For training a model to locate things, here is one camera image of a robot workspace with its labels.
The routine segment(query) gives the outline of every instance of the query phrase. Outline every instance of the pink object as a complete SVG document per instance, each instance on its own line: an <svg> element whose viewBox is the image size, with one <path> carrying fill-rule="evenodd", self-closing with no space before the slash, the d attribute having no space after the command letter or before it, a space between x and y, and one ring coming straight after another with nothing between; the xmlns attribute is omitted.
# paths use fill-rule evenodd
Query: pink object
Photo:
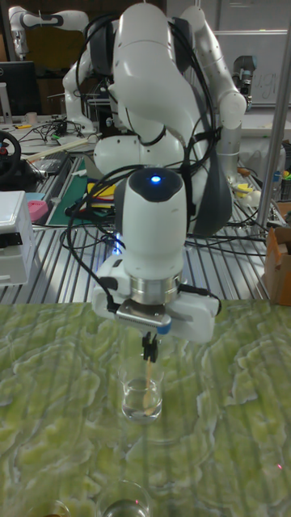
<svg viewBox="0 0 291 517"><path fill-rule="evenodd" d="M45 201L28 201L27 204L32 222L38 221L49 211L49 207Z"/></svg>

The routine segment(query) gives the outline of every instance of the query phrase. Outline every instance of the glass beaker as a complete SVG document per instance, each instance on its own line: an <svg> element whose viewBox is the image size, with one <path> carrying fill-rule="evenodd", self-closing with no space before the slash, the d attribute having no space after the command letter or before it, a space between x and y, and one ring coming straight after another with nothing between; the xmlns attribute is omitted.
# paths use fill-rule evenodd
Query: glass beaker
<svg viewBox="0 0 291 517"><path fill-rule="evenodd" d="M71 517L71 514L61 501L44 501L31 508L27 517Z"/></svg>
<svg viewBox="0 0 291 517"><path fill-rule="evenodd" d="M116 481L96 504L95 517L151 517L150 496L131 481Z"/></svg>
<svg viewBox="0 0 291 517"><path fill-rule="evenodd" d="M159 363L144 361L142 355L126 359L120 367L122 412L137 423L150 423L162 411L162 377Z"/></svg>

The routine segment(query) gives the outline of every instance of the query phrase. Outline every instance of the computer monitor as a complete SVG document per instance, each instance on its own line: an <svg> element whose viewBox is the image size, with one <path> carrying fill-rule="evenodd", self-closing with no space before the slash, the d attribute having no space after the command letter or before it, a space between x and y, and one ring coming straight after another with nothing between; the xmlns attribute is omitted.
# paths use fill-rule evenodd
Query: computer monitor
<svg viewBox="0 0 291 517"><path fill-rule="evenodd" d="M40 92L33 61L0 62L0 82L6 83L12 115L36 111L41 115Z"/></svg>

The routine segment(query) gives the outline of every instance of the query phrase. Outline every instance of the blue led light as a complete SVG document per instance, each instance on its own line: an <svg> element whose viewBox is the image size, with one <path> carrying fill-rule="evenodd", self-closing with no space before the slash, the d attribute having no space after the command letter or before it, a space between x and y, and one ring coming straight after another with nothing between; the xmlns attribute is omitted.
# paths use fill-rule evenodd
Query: blue led light
<svg viewBox="0 0 291 517"><path fill-rule="evenodd" d="M121 237L120 233L117 233L117 234L116 234L116 239L117 239L118 241L120 240L120 237ZM121 246L120 246L120 243L119 243L119 242L116 242L116 244L115 244L115 247L114 247L114 250L113 250L112 254L113 254L113 255L121 255L121 253L122 253L122 252L121 252Z"/></svg>
<svg viewBox="0 0 291 517"><path fill-rule="evenodd" d="M152 183L160 183L161 180L162 178L160 176L152 176L150 179Z"/></svg>

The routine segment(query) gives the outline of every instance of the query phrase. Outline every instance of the white box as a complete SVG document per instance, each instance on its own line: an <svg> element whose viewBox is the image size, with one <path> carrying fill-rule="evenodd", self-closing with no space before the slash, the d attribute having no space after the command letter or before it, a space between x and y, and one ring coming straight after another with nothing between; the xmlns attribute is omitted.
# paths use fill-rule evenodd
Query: white box
<svg viewBox="0 0 291 517"><path fill-rule="evenodd" d="M25 192L0 192L0 286L28 282L35 248Z"/></svg>

